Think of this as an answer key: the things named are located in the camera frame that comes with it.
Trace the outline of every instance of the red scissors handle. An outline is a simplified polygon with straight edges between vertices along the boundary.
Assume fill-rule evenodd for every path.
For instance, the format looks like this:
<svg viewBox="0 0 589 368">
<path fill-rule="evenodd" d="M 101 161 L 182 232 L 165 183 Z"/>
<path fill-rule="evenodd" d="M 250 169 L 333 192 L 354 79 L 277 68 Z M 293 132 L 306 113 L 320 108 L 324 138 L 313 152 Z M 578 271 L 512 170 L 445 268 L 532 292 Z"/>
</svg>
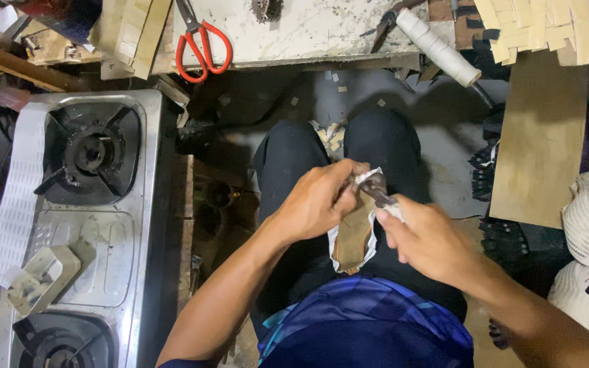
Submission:
<svg viewBox="0 0 589 368">
<path fill-rule="evenodd" d="M 213 64 L 213 55 L 211 54 L 211 47 L 210 42 L 208 39 L 208 31 L 213 32 L 217 35 L 217 37 L 221 38 L 226 46 L 226 59 L 224 64 L 221 67 L 215 67 Z M 222 33 L 219 29 L 211 24 L 202 21 L 201 27 L 198 29 L 199 34 L 201 35 L 201 44 L 203 45 L 203 55 L 206 55 L 206 59 L 204 60 L 204 56 L 199 51 L 199 47 L 194 42 L 194 38 L 192 38 L 192 33 L 187 32 L 185 36 L 179 37 L 179 44 L 176 49 L 176 68 L 178 69 L 179 73 L 185 80 L 191 83 L 201 83 L 208 78 L 208 71 L 210 70 L 212 73 L 221 74 L 224 73 L 229 65 L 231 65 L 231 61 L 233 60 L 233 47 L 231 46 L 231 41 L 228 40 L 226 35 Z M 185 70 L 183 69 L 183 51 L 185 49 L 185 42 L 187 41 L 188 45 L 192 48 L 192 52 L 197 57 L 197 61 L 199 61 L 199 65 L 201 66 L 201 70 L 203 74 L 199 78 L 193 78 L 188 75 Z"/>
</svg>

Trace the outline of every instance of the fingernail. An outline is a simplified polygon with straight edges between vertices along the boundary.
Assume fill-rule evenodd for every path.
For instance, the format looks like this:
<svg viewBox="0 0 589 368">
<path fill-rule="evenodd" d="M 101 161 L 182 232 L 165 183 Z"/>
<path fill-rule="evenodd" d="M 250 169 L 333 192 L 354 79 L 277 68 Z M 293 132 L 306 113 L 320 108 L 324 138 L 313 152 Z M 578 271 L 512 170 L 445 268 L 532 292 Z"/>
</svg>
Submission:
<svg viewBox="0 0 589 368">
<path fill-rule="evenodd" d="M 376 208 L 374 210 L 374 214 L 376 215 L 376 219 L 378 222 L 380 222 L 381 225 L 383 225 L 383 223 L 388 220 L 388 217 L 390 217 L 390 214 L 381 208 Z"/>
</svg>

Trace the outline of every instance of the stainless steel stove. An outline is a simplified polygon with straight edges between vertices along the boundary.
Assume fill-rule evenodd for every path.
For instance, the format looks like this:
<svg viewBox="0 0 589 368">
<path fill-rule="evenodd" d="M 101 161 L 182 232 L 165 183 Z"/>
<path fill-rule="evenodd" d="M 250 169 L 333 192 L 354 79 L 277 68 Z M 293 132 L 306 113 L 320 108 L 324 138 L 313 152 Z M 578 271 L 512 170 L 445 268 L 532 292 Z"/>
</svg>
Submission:
<svg viewBox="0 0 589 368">
<path fill-rule="evenodd" d="M 150 367 L 176 319 L 166 243 L 181 108 L 157 90 L 46 94 L 45 176 L 27 262 L 69 246 L 73 282 L 21 319 L 0 299 L 0 367 Z"/>
</svg>

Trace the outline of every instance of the blue shirt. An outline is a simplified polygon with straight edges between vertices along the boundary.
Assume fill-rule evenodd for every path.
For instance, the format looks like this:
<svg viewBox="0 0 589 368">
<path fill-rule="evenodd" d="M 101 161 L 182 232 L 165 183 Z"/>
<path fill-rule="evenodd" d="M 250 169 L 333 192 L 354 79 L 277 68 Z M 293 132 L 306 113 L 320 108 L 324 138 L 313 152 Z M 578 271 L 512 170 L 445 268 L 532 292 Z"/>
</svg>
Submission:
<svg viewBox="0 0 589 368">
<path fill-rule="evenodd" d="M 451 312 L 381 278 L 331 281 L 263 325 L 261 367 L 473 367 L 472 337 Z"/>
</svg>

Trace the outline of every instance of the scissors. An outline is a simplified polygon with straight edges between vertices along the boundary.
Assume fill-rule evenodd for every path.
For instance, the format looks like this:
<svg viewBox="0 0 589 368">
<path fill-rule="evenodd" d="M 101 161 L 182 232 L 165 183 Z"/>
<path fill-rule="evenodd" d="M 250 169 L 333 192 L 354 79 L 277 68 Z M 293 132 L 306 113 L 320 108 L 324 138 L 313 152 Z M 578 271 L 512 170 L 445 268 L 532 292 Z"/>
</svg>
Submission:
<svg viewBox="0 0 589 368">
<path fill-rule="evenodd" d="M 181 76 L 191 83 L 201 83 L 208 78 L 208 71 L 211 71 L 215 74 L 224 73 L 228 69 L 228 66 L 231 64 L 231 60 L 233 59 L 233 47 L 231 46 L 231 41 L 228 40 L 222 31 L 215 28 L 206 21 L 201 21 L 201 23 L 198 23 L 197 18 L 194 16 L 194 11 L 192 10 L 192 4 L 190 4 L 189 0 L 176 0 L 176 5 L 179 8 L 179 12 L 183 17 L 183 20 L 185 21 L 185 26 L 188 28 L 185 36 L 182 35 L 179 37 L 179 45 L 176 49 L 176 68 L 178 69 Z M 226 60 L 224 61 L 224 65 L 221 67 L 215 67 L 213 65 L 213 56 L 211 55 L 208 31 L 213 32 L 217 35 L 217 37 L 221 38 L 222 41 L 224 41 L 224 45 L 226 46 Z M 194 43 L 194 38 L 192 38 L 192 35 L 196 32 L 199 32 L 201 35 L 203 54 L 206 55 L 206 61 L 204 61 L 203 56 L 199 51 L 199 47 L 197 47 L 197 44 Z M 185 73 L 185 70 L 183 69 L 183 50 L 185 49 L 186 41 L 192 48 L 194 55 L 197 57 L 197 60 L 199 60 L 199 64 L 201 65 L 203 74 L 199 78 L 191 77 Z"/>
</svg>

